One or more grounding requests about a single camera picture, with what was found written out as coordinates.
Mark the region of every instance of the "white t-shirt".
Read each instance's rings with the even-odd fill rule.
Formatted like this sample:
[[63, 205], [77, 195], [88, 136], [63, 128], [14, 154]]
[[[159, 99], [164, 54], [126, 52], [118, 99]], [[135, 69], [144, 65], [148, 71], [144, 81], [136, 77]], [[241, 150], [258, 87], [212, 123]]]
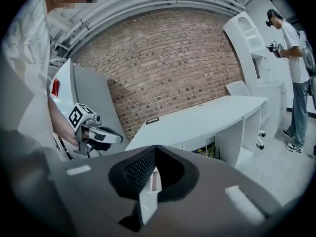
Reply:
[[[283, 21], [282, 32], [288, 49], [301, 46], [300, 37], [290, 23]], [[304, 83], [310, 79], [302, 57], [289, 56], [289, 65], [293, 82]]]
[[33, 150], [49, 147], [58, 153], [47, 104], [49, 52], [45, 0], [27, 0], [1, 42], [0, 126], [30, 139]]

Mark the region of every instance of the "brick wall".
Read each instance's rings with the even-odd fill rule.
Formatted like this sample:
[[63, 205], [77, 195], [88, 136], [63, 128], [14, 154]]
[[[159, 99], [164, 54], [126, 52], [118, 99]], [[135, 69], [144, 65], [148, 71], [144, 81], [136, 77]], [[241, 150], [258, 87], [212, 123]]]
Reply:
[[241, 79], [227, 20], [187, 10], [138, 15], [98, 34], [73, 61], [106, 74], [130, 141], [145, 120], [224, 96]]

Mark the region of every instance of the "black and white sneaker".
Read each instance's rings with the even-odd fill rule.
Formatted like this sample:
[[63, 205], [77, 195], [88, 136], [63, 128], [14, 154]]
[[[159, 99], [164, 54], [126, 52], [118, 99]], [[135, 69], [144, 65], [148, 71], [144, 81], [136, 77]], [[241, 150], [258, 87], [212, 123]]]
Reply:
[[294, 141], [295, 140], [295, 135], [291, 135], [288, 133], [288, 130], [283, 130], [283, 136]]
[[303, 151], [303, 148], [298, 148], [293, 143], [287, 143], [285, 147], [291, 152], [301, 153]]

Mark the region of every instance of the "concrete floor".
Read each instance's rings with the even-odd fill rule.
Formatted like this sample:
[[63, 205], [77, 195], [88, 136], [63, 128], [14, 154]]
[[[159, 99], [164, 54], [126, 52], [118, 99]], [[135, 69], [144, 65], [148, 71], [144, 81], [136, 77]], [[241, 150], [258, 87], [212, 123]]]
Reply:
[[309, 118], [304, 150], [298, 154], [285, 148], [282, 136], [282, 130], [288, 129], [291, 123], [291, 114], [286, 114], [275, 138], [262, 138], [263, 150], [257, 148], [250, 162], [237, 166], [239, 171], [267, 189], [281, 205], [305, 191], [316, 169], [313, 155], [316, 119]]

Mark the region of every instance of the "man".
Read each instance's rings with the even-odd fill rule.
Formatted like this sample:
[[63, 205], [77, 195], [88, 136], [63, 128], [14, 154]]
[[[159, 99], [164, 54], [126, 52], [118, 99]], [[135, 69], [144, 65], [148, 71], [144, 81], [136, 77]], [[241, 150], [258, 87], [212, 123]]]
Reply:
[[267, 15], [269, 22], [284, 34], [288, 49], [282, 50], [281, 55], [289, 60], [293, 81], [292, 122], [288, 130], [283, 130], [283, 135], [291, 139], [292, 143], [287, 143], [285, 147], [292, 152], [301, 153], [308, 122], [307, 96], [310, 91], [310, 76], [302, 58], [300, 37], [295, 28], [273, 9], [268, 10]]
[[25, 151], [56, 149], [53, 131], [78, 146], [74, 131], [46, 91], [50, 59], [47, 14], [55, 8], [86, 1], [27, 0], [1, 42], [0, 128], [2, 132], [32, 139], [32, 149], [25, 146]]

